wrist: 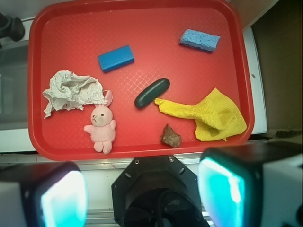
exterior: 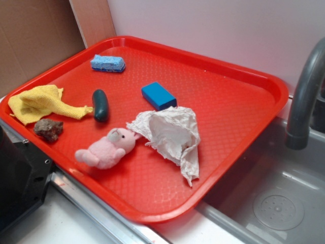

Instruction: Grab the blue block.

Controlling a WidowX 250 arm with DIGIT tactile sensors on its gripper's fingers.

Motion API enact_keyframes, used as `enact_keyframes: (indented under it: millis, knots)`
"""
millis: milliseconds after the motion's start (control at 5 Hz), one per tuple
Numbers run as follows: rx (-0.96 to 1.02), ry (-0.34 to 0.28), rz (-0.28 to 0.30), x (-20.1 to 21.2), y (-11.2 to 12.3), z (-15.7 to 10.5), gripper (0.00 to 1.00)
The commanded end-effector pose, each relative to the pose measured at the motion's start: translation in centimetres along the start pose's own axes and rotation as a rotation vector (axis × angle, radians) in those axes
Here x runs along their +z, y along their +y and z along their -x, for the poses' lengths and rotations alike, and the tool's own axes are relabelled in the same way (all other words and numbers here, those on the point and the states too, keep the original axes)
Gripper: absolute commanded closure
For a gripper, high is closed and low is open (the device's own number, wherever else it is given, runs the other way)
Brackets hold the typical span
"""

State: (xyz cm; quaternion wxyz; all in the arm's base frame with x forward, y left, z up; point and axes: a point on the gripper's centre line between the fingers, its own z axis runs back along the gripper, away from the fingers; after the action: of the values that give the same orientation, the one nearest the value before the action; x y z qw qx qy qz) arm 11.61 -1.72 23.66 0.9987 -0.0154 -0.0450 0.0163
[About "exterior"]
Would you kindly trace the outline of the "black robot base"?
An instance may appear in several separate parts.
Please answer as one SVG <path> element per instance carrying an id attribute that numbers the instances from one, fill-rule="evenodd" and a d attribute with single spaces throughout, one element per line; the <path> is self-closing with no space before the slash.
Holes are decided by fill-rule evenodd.
<path id="1" fill-rule="evenodd" d="M 45 201 L 53 160 L 28 140 L 12 142 L 1 129 L 1 234 Z"/>

